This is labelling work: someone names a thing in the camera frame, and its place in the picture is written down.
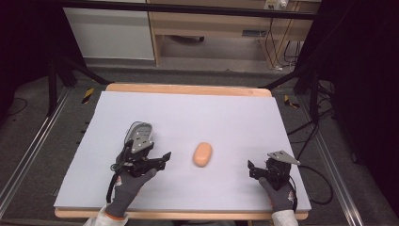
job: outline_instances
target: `gloved hand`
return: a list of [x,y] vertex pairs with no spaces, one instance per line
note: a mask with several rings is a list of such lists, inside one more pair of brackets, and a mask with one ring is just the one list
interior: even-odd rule
[[114,218],[123,218],[127,207],[135,199],[140,188],[155,174],[156,169],[151,169],[140,177],[133,177],[129,172],[123,171],[115,183],[115,198],[105,208],[106,214]]
[[274,212],[293,209],[295,193],[289,183],[277,191],[267,182],[266,178],[261,177],[258,181],[266,190]]

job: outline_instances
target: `power outlet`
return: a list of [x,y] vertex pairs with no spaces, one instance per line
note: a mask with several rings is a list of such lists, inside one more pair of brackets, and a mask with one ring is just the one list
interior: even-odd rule
[[275,10],[278,0],[266,0],[263,9]]
[[266,0],[263,9],[268,10],[285,10],[288,0]]

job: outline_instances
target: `white cabinet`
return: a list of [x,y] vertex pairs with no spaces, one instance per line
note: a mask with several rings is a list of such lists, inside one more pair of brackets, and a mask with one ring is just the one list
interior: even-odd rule
[[86,8],[64,11],[84,58],[154,60],[148,12]]

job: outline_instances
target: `wrist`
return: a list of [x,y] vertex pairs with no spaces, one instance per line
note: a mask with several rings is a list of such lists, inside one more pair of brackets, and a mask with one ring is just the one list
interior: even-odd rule
[[291,204],[277,204],[273,206],[273,211],[284,211],[284,210],[293,210],[293,206]]
[[105,208],[108,206],[109,204],[105,205],[99,212],[99,214],[97,215],[95,222],[101,222],[102,225],[114,225],[114,226],[124,226],[126,225],[126,222],[128,220],[127,215],[124,215],[124,218],[118,220],[115,218],[111,218],[109,215],[106,214],[105,212]]
[[115,220],[125,218],[126,209],[128,206],[124,203],[112,202],[105,207],[105,214]]

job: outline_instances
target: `wooden edge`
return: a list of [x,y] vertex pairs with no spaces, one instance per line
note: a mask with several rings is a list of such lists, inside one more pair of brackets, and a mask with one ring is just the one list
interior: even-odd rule
[[227,95],[227,96],[261,96],[261,97],[272,96],[270,90],[268,89],[252,89],[252,88],[242,88],[242,87],[158,85],[158,84],[113,83],[106,87],[106,91]]
[[[100,209],[91,210],[70,210],[56,208],[55,213],[59,218],[95,218]],[[272,213],[228,213],[228,212],[127,212],[129,218],[140,219],[212,219],[212,220],[269,220],[272,218]],[[306,219],[309,212],[297,212],[295,218],[297,220]]]

